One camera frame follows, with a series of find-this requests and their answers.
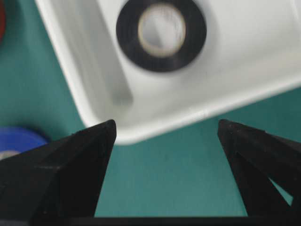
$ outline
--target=white plastic tray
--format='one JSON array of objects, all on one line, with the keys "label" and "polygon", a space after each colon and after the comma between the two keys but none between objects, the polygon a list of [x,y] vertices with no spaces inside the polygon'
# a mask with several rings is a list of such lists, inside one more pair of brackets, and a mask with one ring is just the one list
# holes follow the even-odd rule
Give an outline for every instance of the white plastic tray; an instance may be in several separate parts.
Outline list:
[{"label": "white plastic tray", "polygon": [[125,0],[36,0],[84,124],[117,123],[130,144],[301,84],[301,1],[196,0],[198,58],[174,73],[136,67],[117,43]]}]

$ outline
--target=green mat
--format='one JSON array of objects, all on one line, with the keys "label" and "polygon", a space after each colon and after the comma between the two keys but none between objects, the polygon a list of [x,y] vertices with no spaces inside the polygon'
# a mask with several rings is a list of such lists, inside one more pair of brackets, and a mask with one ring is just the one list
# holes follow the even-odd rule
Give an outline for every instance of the green mat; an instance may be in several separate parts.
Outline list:
[{"label": "green mat", "polygon": [[[0,126],[58,139],[84,128],[33,0],[6,0]],[[130,146],[115,146],[96,216],[245,216],[221,118],[301,141],[301,89]]]}]

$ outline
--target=black electrical tape roll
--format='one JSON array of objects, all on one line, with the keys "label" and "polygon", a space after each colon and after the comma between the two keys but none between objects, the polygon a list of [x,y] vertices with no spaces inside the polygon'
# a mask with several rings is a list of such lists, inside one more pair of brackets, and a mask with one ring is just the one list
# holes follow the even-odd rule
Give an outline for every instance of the black electrical tape roll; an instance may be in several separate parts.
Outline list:
[{"label": "black electrical tape roll", "polygon": [[[178,9],[185,20],[186,34],[181,48],[167,57],[147,53],[138,38],[138,24],[143,12],[153,4],[167,3]],[[136,65],[154,72],[171,72],[188,65],[201,51],[206,40],[205,19],[192,0],[129,0],[116,25],[119,45]]]}]

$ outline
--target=electrical tape roll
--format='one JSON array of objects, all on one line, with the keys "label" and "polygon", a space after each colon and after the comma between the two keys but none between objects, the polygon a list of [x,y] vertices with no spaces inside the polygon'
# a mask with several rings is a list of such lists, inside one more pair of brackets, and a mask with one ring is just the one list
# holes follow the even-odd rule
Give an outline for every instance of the electrical tape roll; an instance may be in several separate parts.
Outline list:
[{"label": "electrical tape roll", "polygon": [[[150,54],[139,40],[139,21],[143,13],[155,4],[171,5],[184,18],[184,41],[170,56]],[[124,54],[136,65],[153,72],[172,72],[187,66],[202,50],[206,33],[203,14],[192,0],[129,0],[122,8],[116,24],[117,39]]]},{"label": "electrical tape roll", "polygon": [[47,144],[34,131],[20,127],[0,128],[0,160]]}]

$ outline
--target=teal table surface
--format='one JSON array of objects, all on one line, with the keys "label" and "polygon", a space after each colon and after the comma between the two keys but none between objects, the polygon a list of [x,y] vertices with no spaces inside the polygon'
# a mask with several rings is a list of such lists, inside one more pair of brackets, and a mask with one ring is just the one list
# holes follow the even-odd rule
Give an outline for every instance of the teal table surface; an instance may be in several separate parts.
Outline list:
[{"label": "teal table surface", "polygon": [[[83,129],[34,1],[4,3],[0,126],[35,129],[51,140]],[[135,145],[115,146],[95,215],[246,216],[217,137],[218,121],[301,141],[300,98],[301,89],[295,89]]]}]

